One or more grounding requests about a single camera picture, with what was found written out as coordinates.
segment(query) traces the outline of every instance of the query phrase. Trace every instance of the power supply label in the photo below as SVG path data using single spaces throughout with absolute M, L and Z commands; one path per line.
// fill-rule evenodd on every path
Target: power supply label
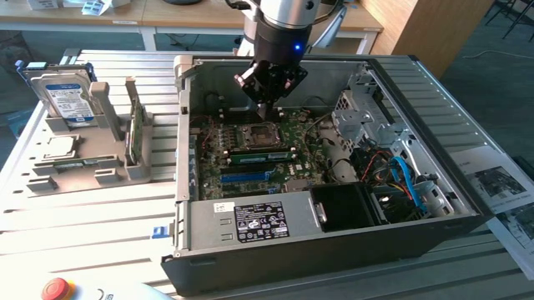
M 234 213 L 239 242 L 249 243 L 290 236 L 282 202 L 235 206 Z
M 55 107 L 67 121 L 87 122 L 95 118 L 79 84 L 48 84 L 46 88 Z

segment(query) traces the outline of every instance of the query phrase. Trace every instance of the emergency stop button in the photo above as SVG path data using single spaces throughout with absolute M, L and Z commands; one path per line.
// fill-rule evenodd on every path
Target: emergency stop button
M 48 281 L 42 291 L 43 300 L 62 300 L 70 291 L 68 282 L 63 278 Z

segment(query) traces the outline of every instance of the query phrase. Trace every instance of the slotted table surface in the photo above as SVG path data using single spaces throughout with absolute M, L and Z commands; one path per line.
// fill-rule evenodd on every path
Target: slotted table surface
M 181 299 L 158 261 L 151 261 L 159 254 L 150 240 L 153 227 L 167 225 L 175 213 L 179 106 L 173 60 L 178 54 L 82 51 L 78 57 L 78 63 L 90 61 L 99 80 L 110 83 L 110 99 L 119 114 L 131 108 L 125 78 L 137 76 L 142 102 L 155 114 L 149 184 L 28 199 L 22 179 L 30 171 L 30 157 L 42 146 L 40 133 L 47 130 L 44 109 L 38 105 L 0 173 L 3 270 L 26 265 L 66 278 L 93 276 L 110 282 L 119 278 L 146 283 Z M 485 144 L 498 148 L 418 62 L 406 56 L 377 58 L 450 152 Z M 197 299 L 237 295 L 242 299 L 529 299 L 534 283 L 482 226 L 418 259 Z

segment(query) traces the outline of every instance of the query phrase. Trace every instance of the blue cable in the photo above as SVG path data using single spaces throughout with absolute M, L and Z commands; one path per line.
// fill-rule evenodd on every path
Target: blue cable
M 404 172 L 404 177 L 406 179 L 406 187 L 409 188 L 412 198 L 414 199 L 416 206 L 418 208 L 421 208 L 422 211 L 426 212 L 426 206 L 424 205 L 424 202 L 421 201 L 418 192 L 416 192 L 414 185 L 412 184 L 410 170 L 409 170 L 409 166 L 406 165 L 405 160 L 400 156 L 394 156 L 390 160 L 400 164 L 402 172 Z M 401 181 L 400 174 L 398 174 L 398 170 L 396 168 L 392 169 L 392 174 L 393 174 L 393 178 L 394 178 L 396 182 L 400 182 Z

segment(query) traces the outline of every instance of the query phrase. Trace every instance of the motherboard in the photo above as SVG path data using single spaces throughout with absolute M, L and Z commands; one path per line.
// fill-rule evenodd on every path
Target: motherboard
M 263 121 L 255 113 L 193 116 L 197 135 L 199 200 L 303 191 L 323 183 L 315 160 L 322 146 L 305 136 L 314 125 L 306 110 L 277 112 Z

